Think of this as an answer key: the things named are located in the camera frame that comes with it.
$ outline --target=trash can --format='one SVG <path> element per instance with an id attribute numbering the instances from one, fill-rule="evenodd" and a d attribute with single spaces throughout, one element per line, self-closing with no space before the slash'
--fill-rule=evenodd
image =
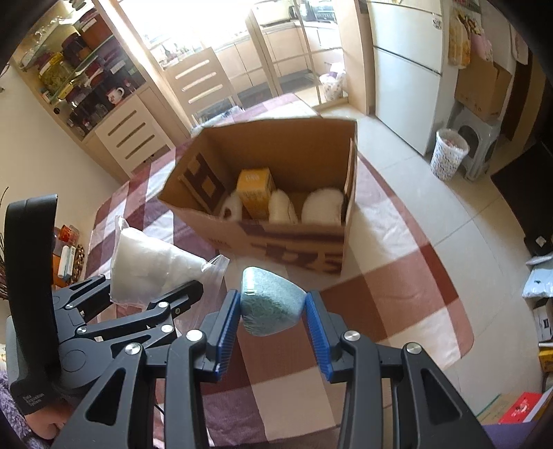
<path id="1" fill-rule="evenodd" d="M 457 131 L 440 129 L 436 132 L 436 146 L 430 170 L 442 181 L 449 181 L 468 154 L 468 144 Z"/>
<path id="2" fill-rule="evenodd" d="M 331 74 L 324 74 L 319 77 L 322 84 L 322 91 L 326 101 L 333 101 L 343 97 L 343 76 L 333 77 Z"/>

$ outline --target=table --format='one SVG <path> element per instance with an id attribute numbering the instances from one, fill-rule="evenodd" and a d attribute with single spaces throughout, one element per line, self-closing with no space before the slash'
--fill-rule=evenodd
<path id="1" fill-rule="evenodd" d="M 313 116 L 293 94 L 274 98 L 228 119 Z M 109 274 L 114 220 L 170 242 L 207 260 L 217 252 L 156 199 L 187 144 L 165 154 L 118 189 L 98 210 L 86 276 Z M 248 257 L 232 257 L 218 297 L 203 298 L 185 315 L 197 327 L 218 310 L 227 289 L 240 286 L 250 265 L 269 269 L 304 290 L 318 289 L 330 312 L 373 341 L 401 347 L 421 343 L 445 369 L 465 355 L 474 336 L 444 266 L 405 205 L 371 164 L 359 155 L 356 204 L 340 276 L 318 274 Z M 119 316 L 111 310 L 107 316 Z M 316 365 L 303 322 L 269 337 L 239 327 L 228 372 L 203 384 L 206 424 L 218 446 L 274 441 L 332 429 L 341 421 L 343 384 L 328 384 Z M 163 389 L 158 390 L 158 398 Z M 384 394 L 383 406 L 391 398 Z M 156 435 L 161 438 L 157 429 Z"/>

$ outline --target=refrigerator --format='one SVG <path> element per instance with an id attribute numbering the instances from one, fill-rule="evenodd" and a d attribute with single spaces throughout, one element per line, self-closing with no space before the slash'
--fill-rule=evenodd
<path id="1" fill-rule="evenodd" d="M 422 155 L 432 151 L 455 102 L 457 69 L 447 64 L 448 1 L 368 2 L 376 116 Z"/>

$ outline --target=green sponge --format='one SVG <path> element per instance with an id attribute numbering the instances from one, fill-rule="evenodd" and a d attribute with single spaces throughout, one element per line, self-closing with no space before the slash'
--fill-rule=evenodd
<path id="1" fill-rule="evenodd" d="M 301 317 L 306 293 L 297 285 L 257 267 L 242 274 L 240 308 L 244 327 L 257 337 L 295 325 Z"/>

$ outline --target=white mug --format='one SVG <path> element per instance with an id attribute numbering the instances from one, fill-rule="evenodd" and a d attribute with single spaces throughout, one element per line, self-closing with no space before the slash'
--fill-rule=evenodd
<path id="1" fill-rule="evenodd" d="M 115 87 L 107 93 L 107 99 L 110 103 L 116 105 L 123 99 L 124 95 L 125 89 L 122 87 Z"/>

